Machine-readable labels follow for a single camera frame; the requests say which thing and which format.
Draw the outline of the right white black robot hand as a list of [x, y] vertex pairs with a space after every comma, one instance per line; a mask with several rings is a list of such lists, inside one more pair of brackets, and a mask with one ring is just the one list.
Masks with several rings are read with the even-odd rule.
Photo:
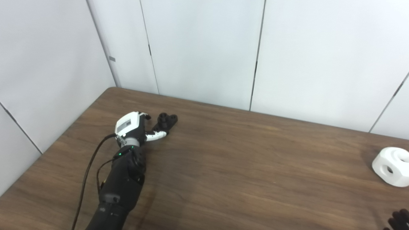
[[408, 230], [409, 229], [409, 211], [401, 209], [394, 211], [391, 218], [388, 219], [389, 227], [384, 227], [383, 230]]

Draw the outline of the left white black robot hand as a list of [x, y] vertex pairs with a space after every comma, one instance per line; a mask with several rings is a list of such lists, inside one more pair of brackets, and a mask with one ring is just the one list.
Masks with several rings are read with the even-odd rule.
[[121, 144], [130, 140], [136, 140], [139, 144], [143, 144], [166, 137], [168, 135], [166, 131], [145, 130], [145, 121], [150, 119], [151, 116], [143, 112], [133, 111], [126, 114], [116, 123], [114, 130], [116, 140]]

